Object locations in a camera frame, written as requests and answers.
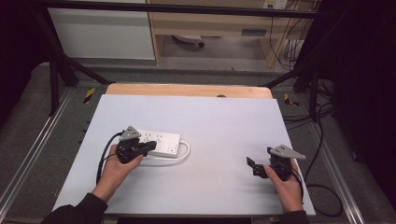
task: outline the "black sleeve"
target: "black sleeve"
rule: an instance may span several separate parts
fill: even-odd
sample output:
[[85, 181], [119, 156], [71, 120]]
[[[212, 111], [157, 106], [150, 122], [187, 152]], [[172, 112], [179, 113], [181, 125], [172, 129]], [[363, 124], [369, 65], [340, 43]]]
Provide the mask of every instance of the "black sleeve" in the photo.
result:
[[285, 213], [279, 216], [279, 222], [281, 224], [306, 224], [309, 223], [308, 217], [306, 216], [306, 212], [304, 210], [297, 212]]
[[41, 224], [99, 224], [107, 204], [88, 193], [76, 206], [65, 205], [55, 209], [44, 218]]

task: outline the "cabinet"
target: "cabinet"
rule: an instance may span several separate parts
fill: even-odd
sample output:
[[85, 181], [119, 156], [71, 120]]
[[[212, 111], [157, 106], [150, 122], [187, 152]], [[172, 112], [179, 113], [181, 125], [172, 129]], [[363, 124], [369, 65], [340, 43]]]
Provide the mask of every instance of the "cabinet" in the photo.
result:
[[[147, 0], [147, 3], [209, 7], [263, 8], [264, 0]], [[290, 3], [287, 4], [287, 7], [288, 9], [293, 10], [309, 10], [313, 5], [313, 1], [290, 1]], [[305, 34], [307, 34], [307, 29], [310, 27], [310, 21], [302, 26], [302, 22], [299, 21], [299, 19], [162, 12], [150, 12], [149, 21], [154, 55], [157, 64], [161, 62], [163, 37], [165, 35], [232, 37], [254, 35], [257, 36], [260, 41], [268, 66], [274, 67], [276, 55], [279, 55], [285, 40], [304, 39]]]
[[70, 57], [154, 60], [147, 12], [49, 8], [49, 13]]

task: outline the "human hand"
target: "human hand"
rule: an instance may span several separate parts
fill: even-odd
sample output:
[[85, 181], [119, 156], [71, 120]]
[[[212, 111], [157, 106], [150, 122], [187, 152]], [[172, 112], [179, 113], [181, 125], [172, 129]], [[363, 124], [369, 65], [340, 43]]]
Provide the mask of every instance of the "human hand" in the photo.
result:
[[102, 199], [105, 203], [110, 200], [111, 196], [113, 196], [116, 189], [122, 184], [126, 176], [143, 160], [143, 155], [140, 155], [134, 158], [134, 160], [122, 164], [119, 161], [119, 158], [115, 155], [116, 149], [117, 145], [111, 146], [108, 155], [113, 156], [106, 159], [102, 177], [95, 189], [92, 191], [92, 194]]
[[[294, 160], [290, 159], [293, 172], [296, 174], [298, 171], [297, 164]], [[280, 204], [282, 205], [283, 213], [295, 212], [304, 210], [301, 188], [298, 180], [291, 175], [289, 180], [282, 181], [276, 172], [269, 165], [264, 165], [265, 173], [273, 182], [277, 196], [279, 197]]]

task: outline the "white power strip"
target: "white power strip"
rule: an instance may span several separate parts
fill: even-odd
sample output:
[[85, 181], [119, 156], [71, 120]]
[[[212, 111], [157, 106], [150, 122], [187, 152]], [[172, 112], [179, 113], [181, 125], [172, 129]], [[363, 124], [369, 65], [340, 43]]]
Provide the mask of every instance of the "white power strip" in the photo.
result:
[[178, 145], [180, 143], [180, 134], [177, 133], [160, 133], [154, 131], [137, 130], [140, 132], [140, 142], [147, 143], [154, 141], [157, 146], [148, 154], [161, 157], [177, 157]]

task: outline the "table surface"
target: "table surface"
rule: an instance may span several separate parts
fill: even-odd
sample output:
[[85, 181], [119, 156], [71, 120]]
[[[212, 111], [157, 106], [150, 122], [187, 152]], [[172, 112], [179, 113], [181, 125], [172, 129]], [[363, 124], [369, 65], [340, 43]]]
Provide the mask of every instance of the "table surface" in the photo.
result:
[[[268, 164], [267, 147], [291, 147], [276, 100], [147, 95], [102, 96], [54, 209], [77, 204], [94, 188], [106, 142], [129, 125], [180, 133], [191, 145], [191, 154], [179, 162], [143, 161], [110, 200], [108, 215], [257, 217], [281, 213], [270, 180], [253, 176], [246, 164], [246, 157]], [[180, 145], [179, 155], [185, 150]], [[313, 216], [313, 205], [304, 191], [304, 209]]]
[[120, 95], [168, 95], [168, 96], [207, 96], [272, 99], [272, 93], [264, 87], [114, 83], [108, 86], [106, 94]]

